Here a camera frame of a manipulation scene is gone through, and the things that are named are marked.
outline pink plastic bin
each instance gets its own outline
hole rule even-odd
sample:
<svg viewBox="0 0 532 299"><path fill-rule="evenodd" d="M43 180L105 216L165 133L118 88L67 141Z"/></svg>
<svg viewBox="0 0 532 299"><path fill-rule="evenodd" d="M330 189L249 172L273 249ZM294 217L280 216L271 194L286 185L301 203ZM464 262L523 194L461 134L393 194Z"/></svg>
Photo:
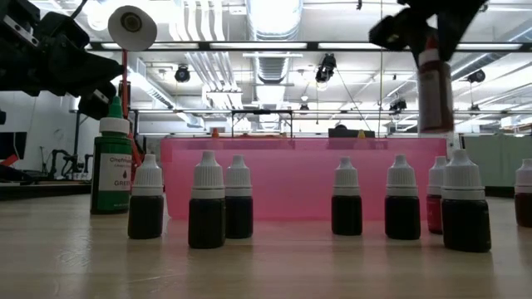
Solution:
<svg viewBox="0 0 532 299"><path fill-rule="evenodd" d="M161 142L168 212L186 219L194 167L203 150L214 150L224 168L243 154L251 169L254 217L262 220L331 218L334 170L350 156L358 169L365 220L384 219L387 169L405 154L416 171L421 219L426 219L428 170L446 155L444 139L166 139Z"/></svg>

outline wooden table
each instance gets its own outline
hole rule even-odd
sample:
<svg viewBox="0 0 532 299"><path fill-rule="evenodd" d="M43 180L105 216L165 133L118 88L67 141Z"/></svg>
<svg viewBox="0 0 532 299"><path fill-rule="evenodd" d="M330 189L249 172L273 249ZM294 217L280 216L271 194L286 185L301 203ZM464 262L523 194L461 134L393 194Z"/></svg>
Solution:
<svg viewBox="0 0 532 299"><path fill-rule="evenodd" d="M510 199L490 200L493 249L335 237L327 222L259 222L253 239L189 250L186 223L162 238L126 236L127 216L89 215L85 195L0 202L0 297L11 298L531 298L532 229Z"/></svg>

